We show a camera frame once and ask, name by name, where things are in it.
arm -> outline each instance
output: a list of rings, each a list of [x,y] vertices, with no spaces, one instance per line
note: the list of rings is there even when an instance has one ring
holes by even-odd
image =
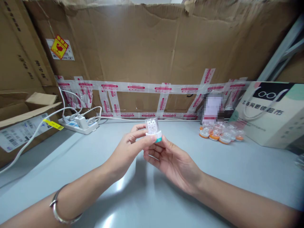
[[[185,151],[164,136],[157,145],[153,144],[144,149],[144,158],[184,192],[237,227],[294,227],[299,215],[299,212],[291,207],[202,172]]]
[[[61,218],[73,219],[90,207],[108,187],[124,176],[138,153],[156,141],[155,137],[143,137],[147,132],[146,130],[139,131],[143,128],[145,128],[144,124],[135,125],[131,132],[122,138],[104,164],[60,191],[56,208]],[[0,227],[68,227],[55,219],[52,208],[49,207],[54,194],[20,212]]]

barcode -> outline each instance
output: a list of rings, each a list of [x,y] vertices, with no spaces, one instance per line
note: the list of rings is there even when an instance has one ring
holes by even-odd
[[[13,146],[18,146],[19,144],[15,141],[15,139],[9,134],[7,131],[3,131],[2,134],[6,137],[6,139],[13,144]]]
[[[31,129],[33,129],[32,122],[31,122],[30,120],[28,120],[27,123],[28,123],[29,127],[30,127]]]

yellow tag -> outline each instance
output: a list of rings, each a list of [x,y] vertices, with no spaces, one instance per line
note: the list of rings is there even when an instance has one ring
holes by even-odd
[[[51,47],[51,51],[54,52],[59,59],[62,59],[68,47],[69,45],[64,41],[64,39],[57,35]]]
[[[54,121],[49,121],[47,119],[44,119],[43,121],[46,122],[48,125],[50,125],[50,126],[56,128],[56,129],[58,129],[58,130],[64,129],[64,127],[62,127],[61,125],[55,123]]]

bag handle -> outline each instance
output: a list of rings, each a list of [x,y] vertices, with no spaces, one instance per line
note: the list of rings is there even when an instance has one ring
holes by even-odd
[[[256,88],[256,89],[252,92],[252,94],[247,98],[247,100],[245,100],[245,103],[247,103],[248,101],[251,100],[251,98],[253,97],[253,94],[254,94],[259,88],[261,88],[261,87]],[[288,91],[288,89],[284,89],[284,90],[282,90],[281,92],[279,92],[279,94],[273,99],[273,101],[270,103],[270,105],[269,105],[266,109],[262,110],[260,113],[254,115],[254,116],[251,116],[251,117],[250,117],[250,116],[247,115],[247,113],[246,113],[246,106],[245,106],[245,108],[243,109],[244,116],[245,116],[247,119],[250,119],[250,120],[256,119],[257,117],[261,116],[266,110],[270,109],[270,108],[273,106],[273,104],[277,101],[277,99],[279,99],[279,97],[280,97],[283,93],[285,93],[286,91]]]

finger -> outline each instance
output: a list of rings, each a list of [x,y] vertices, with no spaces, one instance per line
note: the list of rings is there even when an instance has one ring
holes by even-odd
[[[157,151],[153,150],[153,149],[144,150],[143,154],[144,155],[151,155],[151,156],[155,157],[158,160],[161,157],[161,154],[158,153]]]
[[[141,123],[141,124],[137,124],[137,125],[134,125],[131,129],[131,132],[134,132],[134,131],[137,131],[137,130],[141,130],[141,129],[144,129],[146,128],[146,125],[144,123]]]
[[[135,142],[136,139],[144,137],[148,130],[138,130],[138,131],[133,131],[129,132],[125,135],[125,140],[126,142]]]
[[[147,162],[149,162],[151,165],[154,165],[156,168],[160,168],[160,166],[161,166],[161,162],[159,161],[159,160],[157,160],[157,159],[155,159],[155,158],[153,158],[153,157],[151,157],[151,156],[149,156],[149,155],[143,155],[143,158],[147,161]]]
[[[144,148],[143,150],[149,150],[149,149],[156,150],[158,153],[161,153],[164,150],[163,147],[160,147],[156,144],[152,144],[151,146]]]
[[[153,143],[155,143],[156,140],[157,139],[155,136],[145,136],[145,137],[141,138],[140,140],[138,140],[137,142],[131,144],[130,147],[136,154],[138,154],[144,148],[149,147]]]
[[[176,146],[174,143],[167,140],[167,138],[164,135],[162,136],[161,142],[164,145],[164,147],[166,148],[166,151],[169,151],[170,153],[174,154],[177,157],[181,157],[184,153],[186,153],[181,148]]]

